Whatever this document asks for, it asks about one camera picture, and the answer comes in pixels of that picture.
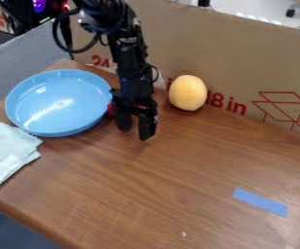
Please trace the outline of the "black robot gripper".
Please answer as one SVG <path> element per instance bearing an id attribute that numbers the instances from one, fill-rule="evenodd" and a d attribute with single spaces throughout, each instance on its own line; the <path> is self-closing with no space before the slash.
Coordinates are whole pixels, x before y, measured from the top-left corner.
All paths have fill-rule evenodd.
<path id="1" fill-rule="evenodd" d="M 119 87 L 111 90 L 116 126 L 120 131 L 128 131 L 131 113 L 137 114 L 137 137 L 144 141 L 155 134 L 158 123 L 152 99 L 158 69 L 147 62 L 143 38 L 111 36 L 109 51 L 119 79 Z"/>

